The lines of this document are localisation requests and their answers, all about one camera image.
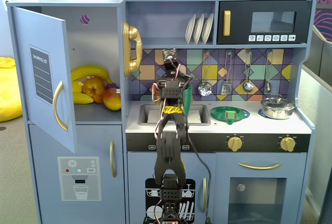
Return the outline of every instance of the microwave window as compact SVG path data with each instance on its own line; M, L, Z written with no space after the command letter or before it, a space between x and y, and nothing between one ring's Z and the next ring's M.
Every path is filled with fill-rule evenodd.
M294 22L294 11L253 12L251 32L293 32Z

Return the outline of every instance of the play kitchen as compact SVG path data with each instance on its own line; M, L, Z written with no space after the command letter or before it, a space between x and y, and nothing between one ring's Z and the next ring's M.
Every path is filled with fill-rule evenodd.
M158 85L183 75L180 218L300 224L314 125L297 97L315 3L8 3L39 223L160 218Z

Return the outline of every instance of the geometric tile backsplash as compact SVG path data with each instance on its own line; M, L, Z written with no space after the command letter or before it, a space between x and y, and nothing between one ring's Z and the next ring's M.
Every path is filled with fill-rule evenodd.
M229 80L232 82L232 93L221 95L223 82L227 77L225 69L226 50L232 53ZM195 76L191 81L193 86L192 96L194 101L261 101L269 94L281 94L287 97L289 78L292 69L292 49L273 49L270 82L272 92L264 91L266 76L266 59L268 49L252 49L252 64L249 80L254 84L254 90L246 93L242 84L246 76L246 50L245 49L211 49L208 58L203 55L202 49L178 49L178 59L181 63L180 70L187 75ZM134 101L151 101L151 86L164 74L163 56L161 49L143 50L143 57L138 71L130 75L130 91ZM213 86L212 94L201 96L198 85L205 80Z

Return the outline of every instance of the gray floor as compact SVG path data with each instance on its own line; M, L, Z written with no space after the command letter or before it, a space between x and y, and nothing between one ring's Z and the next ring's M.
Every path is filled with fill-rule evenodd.
M37 224L23 118L1 127L6 129L0 131L0 223ZM317 224L307 202L302 224Z

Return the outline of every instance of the microwave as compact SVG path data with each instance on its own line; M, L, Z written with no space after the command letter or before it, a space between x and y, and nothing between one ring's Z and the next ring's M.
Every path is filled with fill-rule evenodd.
M311 0L219 2L217 44L307 43Z

